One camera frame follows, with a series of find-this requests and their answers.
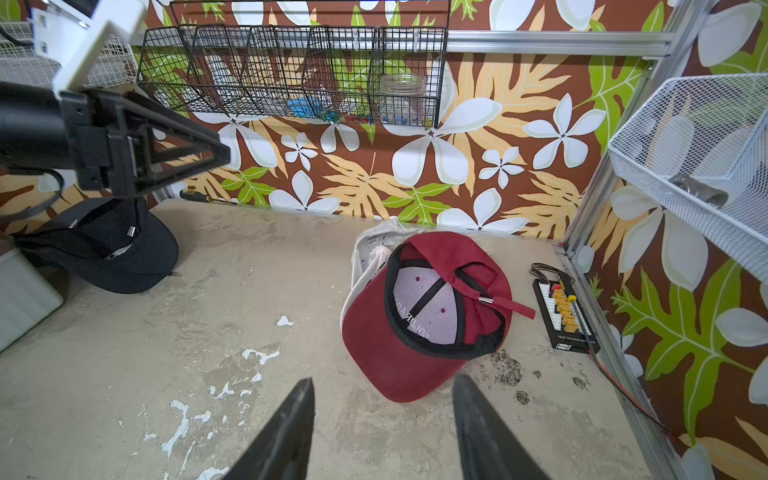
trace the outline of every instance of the cap brim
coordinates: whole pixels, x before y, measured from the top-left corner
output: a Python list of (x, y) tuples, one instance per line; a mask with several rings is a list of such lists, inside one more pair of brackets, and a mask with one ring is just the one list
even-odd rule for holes
[(355, 298), (342, 325), (349, 354), (368, 380), (393, 402), (412, 402), (451, 378), (466, 360), (416, 352), (392, 331), (386, 318), (386, 267)]
[(141, 242), (109, 261), (77, 260), (62, 255), (59, 263), (83, 280), (114, 293), (148, 290), (170, 275), (179, 255), (174, 235), (153, 214), (145, 213)]

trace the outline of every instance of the white wire basket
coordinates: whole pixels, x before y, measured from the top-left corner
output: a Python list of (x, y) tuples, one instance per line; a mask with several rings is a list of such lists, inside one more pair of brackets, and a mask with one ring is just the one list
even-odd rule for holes
[(768, 74), (670, 78), (608, 151), (619, 177), (768, 281)]
[[(16, 40), (32, 40), (31, 27), (27, 22), (2, 22), (0, 27)], [(0, 81), (50, 87), (57, 71), (58, 63), (38, 57), (31, 46), (20, 47), (0, 37)], [(133, 83), (136, 75), (136, 60), (131, 46), (111, 35), (88, 73), (85, 84), (88, 87), (109, 88)]]

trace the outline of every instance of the red wire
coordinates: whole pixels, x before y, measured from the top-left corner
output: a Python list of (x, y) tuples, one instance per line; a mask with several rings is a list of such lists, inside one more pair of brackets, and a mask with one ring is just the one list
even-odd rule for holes
[(646, 415), (646, 417), (648, 417), (648, 418), (649, 418), (649, 419), (650, 419), (650, 420), (651, 420), (653, 423), (655, 423), (656, 425), (658, 425), (658, 426), (659, 426), (659, 427), (660, 427), (660, 428), (661, 428), (661, 429), (664, 431), (664, 434), (665, 434), (665, 435), (666, 435), (666, 436), (667, 436), (667, 437), (668, 437), (668, 438), (669, 438), (671, 441), (673, 441), (673, 442), (679, 442), (679, 443), (681, 443), (681, 444), (682, 444), (682, 441), (681, 441), (681, 440), (680, 440), (678, 437), (676, 437), (676, 436), (675, 436), (675, 434), (673, 434), (672, 432), (670, 432), (670, 430), (669, 430), (667, 427), (665, 427), (663, 423), (661, 423), (661, 422), (659, 422), (658, 420), (656, 420), (656, 419), (655, 419), (655, 418), (654, 418), (654, 417), (653, 417), (653, 416), (652, 416), (652, 415), (651, 415), (651, 414), (650, 414), (650, 413), (649, 413), (649, 412), (648, 412), (646, 409), (644, 409), (644, 408), (643, 408), (643, 407), (640, 405), (640, 403), (639, 403), (639, 402), (638, 402), (638, 401), (637, 401), (637, 400), (636, 400), (636, 399), (635, 399), (635, 398), (634, 398), (634, 397), (633, 397), (633, 396), (632, 396), (632, 395), (631, 395), (631, 394), (630, 394), (630, 393), (629, 393), (629, 392), (628, 392), (628, 391), (627, 391), (627, 390), (626, 390), (626, 389), (625, 389), (625, 388), (624, 388), (624, 387), (623, 387), (623, 386), (622, 386), (622, 385), (621, 385), (621, 384), (620, 384), (620, 383), (619, 383), (619, 382), (618, 382), (618, 381), (617, 381), (617, 380), (614, 378), (614, 376), (613, 376), (613, 375), (611, 375), (611, 373), (610, 373), (610, 372), (608, 372), (608, 371), (605, 369), (605, 367), (604, 367), (604, 366), (603, 366), (603, 365), (602, 365), (602, 364), (601, 364), (601, 363), (598, 361), (598, 359), (597, 359), (597, 358), (594, 356), (594, 354), (593, 354), (593, 352), (592, 352), (592, 349), (589, 349), (589, 355), (592, 357), (592, 359), (594, 360), (594, 362), (595, 362), (595, 364), (598, 366), (598, 368), (599, 368), (599, 369), (600, 369), (600, 370), (603, 372), (603, 375), (605, 375), (605, 376), (608, 378), (608, 380), (609, 380), (609, 381), (610, 381), (610, 382), (613, 384), (613, 386), (614, 386), (614, 387), (616, 387), (617, 389), (621, 390), (621, 391), (622, 391), (622, 392), (623, 392), (623, 393), (626, 395), (626, 397), (627, 397), (627, 398), (628, 398), (628, 399), (629, 399), (629, 400), (630, 400), (630, 401), (631, 401), (631, 402), (634, 404), (634, 406), (635, 406), (635, 408), (636, 408), (636, 409), (640, 410), (640, 411), (641, 411), (643, 414), (645, 414), (645, 415)]

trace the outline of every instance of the cap strap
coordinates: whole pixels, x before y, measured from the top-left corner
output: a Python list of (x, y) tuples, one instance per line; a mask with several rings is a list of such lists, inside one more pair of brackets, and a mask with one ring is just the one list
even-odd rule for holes
[(533, 310), (530, 306), (525, 306), (522, 303), (513, 302), (512, 300), (504, 298), (503, 296), (494, 296), (491, 298), (488, 298), (487, 296), (480, 296), (478, 297), (478, 300), (480, 300), (482, 303), (488, 303), (489, 305), (502, 308), (509, 312), (517, 312), (531, 320), (536, 317), (536, 310)]
[(517, 312), (523, 316), (528, 317), (529, 319), (534, 319), (536, 317), (536, 310), (533, 310), (530, 306), (525, 306), (522, 303), (514, 302), (502, 296), (483, 296), (481, 292), (470, 287), (463, 280), (458, 279), (455, 275), (454, 279), (452, 280), (458, 280), (449, 281), (449, 283), (464, 296), (468, 296), (471, 299), (478, 300), (482, 303), (487, 303), (488, 305), (493, 305), (497, 308), (504, 309), (509, 312)]

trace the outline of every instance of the black wire basket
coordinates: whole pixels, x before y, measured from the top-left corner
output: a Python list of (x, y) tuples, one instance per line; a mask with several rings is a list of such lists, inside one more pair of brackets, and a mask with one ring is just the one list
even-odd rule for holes
[(177, 111), (429, 128), (438, 121), (448, 12), (445, 27), (152, 28), (137, 83)]

